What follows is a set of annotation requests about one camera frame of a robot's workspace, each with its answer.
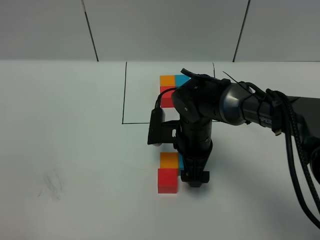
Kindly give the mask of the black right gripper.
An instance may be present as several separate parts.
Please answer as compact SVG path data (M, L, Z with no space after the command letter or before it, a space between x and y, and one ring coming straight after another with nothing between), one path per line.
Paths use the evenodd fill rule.
M210 172L202 171L193 176L190 171L196 167L203 169L212 150L212 120L202 117L195 122L185 117L179 119L174 148L182 155L184 170L180 172L181 181L192 188L199 188L210 180Z

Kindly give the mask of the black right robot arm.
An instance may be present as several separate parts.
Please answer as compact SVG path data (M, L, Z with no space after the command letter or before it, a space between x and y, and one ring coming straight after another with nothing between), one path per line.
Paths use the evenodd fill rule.
M320 101L281 96L250 82L232 83L205 74L194 75L171 96L179 113L177 148L184 156L184 181L199 187L209 180L204 167L211 154L212 121L239 126L256 123L276 135L290 128L299 139L304 163L320 178Z

